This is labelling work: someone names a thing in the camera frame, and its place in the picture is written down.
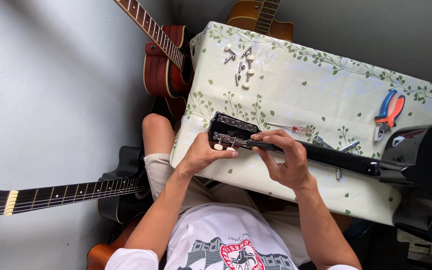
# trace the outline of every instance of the hand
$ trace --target hand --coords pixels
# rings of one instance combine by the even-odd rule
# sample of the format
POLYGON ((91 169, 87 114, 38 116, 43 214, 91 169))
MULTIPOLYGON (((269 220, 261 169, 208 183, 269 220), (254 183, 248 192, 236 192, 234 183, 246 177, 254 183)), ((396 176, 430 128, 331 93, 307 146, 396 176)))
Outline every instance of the hand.
POLYGON ((295 192, 300 191, 315 178, 308 171, 306 149, 282 129, 263 131, 251 135, 255 141, 274 144, 285 152, 285 163, 276 163, 267 150, 253 147, 252 150, 261 156, 269 171, 269 177, 295 192))
POLYGON ((189 175, 194 175, 216 160, 233 159, 238 156, 236 151, 212 149, 208 136, 208 132, 201 132, 196 136, 186 156, 177 165, 177 169, 183 170, 189 175))

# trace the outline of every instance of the table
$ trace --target table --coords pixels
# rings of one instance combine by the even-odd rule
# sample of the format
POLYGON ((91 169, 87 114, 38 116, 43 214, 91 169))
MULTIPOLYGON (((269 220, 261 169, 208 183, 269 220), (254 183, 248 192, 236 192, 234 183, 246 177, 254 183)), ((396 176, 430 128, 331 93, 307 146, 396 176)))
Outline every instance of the table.
MULTIPOLYGON (((257 124, 261 130, 285 126, 307 126, 313 134, 291 132, 301 141, 320 135, 333 147, 344 147, 358 139, 353 153, 381 158, 391 132, 398 127, 432 123, 432 83, 357 60, 317 51, 255 32, 209 22, 190 42, 195 75, 188 107, 171 153, 171 166, 186 154, 199 132, 207 130, 215 112, 233 115, 257 124), (232 44, 236 60, 224 64, 232 44), (255 74, 251 87, 239 86, 235 73, 244 50, 252 45, 255 74), (374 142, 375 120, 388 90, 406 95, 405 107, 381 141, 374 142)), ((284 156, 273 153, 277 162, 284 156)), ((318 181, 324 203, 331 212, 392 225, 392 216, 401 200, 399 191, 387 184, 343 171, 336 180, 335 169, 309 163, 309 172, 318 181)), ((289 201, 295 194, 269 178, 261 158, 247 149, 237 159, 217 160, 198 175, 289 201)))

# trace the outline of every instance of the red logo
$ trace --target red logo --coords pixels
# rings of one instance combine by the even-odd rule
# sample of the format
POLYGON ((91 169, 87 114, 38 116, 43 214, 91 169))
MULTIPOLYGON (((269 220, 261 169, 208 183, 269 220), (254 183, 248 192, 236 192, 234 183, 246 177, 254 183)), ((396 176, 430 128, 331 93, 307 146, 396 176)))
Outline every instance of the red logo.
POLYGON ((231 270, 265 270, 265 265, 249 239, 244 239, 240 243, 222 245, 219 254, 231 270))

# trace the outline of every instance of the red acoustic guitar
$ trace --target red acoustic guitar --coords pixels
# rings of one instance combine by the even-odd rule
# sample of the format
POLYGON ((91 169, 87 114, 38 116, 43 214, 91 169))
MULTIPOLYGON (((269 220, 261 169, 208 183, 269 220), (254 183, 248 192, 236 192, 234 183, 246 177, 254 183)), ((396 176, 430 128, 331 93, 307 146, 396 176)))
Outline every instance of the red acoustic guitar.
POLYGON ((146 44, 143 80, 146 91, 165 97, 172 115, 180 119, 186 110, 195 70, 185 25, 158 24, 136 0, 114 0, 153 40, 146 44))

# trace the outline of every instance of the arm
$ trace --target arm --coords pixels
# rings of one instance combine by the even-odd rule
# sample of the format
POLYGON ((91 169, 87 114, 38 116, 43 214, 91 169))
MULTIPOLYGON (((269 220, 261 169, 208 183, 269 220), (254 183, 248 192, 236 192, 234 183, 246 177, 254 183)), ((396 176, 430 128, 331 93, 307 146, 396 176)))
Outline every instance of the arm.
POLYGON ((269 176, 291 188, 299 206, 301 231, 308 255, 320 270, 334 265, 349 265, 361 269, 358 257, 321 198, 316 179, 308 171, 306 149, 282 129, 260 132, 251 136, 275 144, 285 152, 285 163, 276 163, 266 151, 253 147, 266 164, 269 176))
POLYGON ((186 156, 167 180, 156 201, 129 236, 124 248, 150 249, 156 253, 158 260, 161 260, 170 241, 192 176, 215 160, 232 159, 237 156, 236 151, 211 149, 208 132, 199 133, 189 147, 186 156))

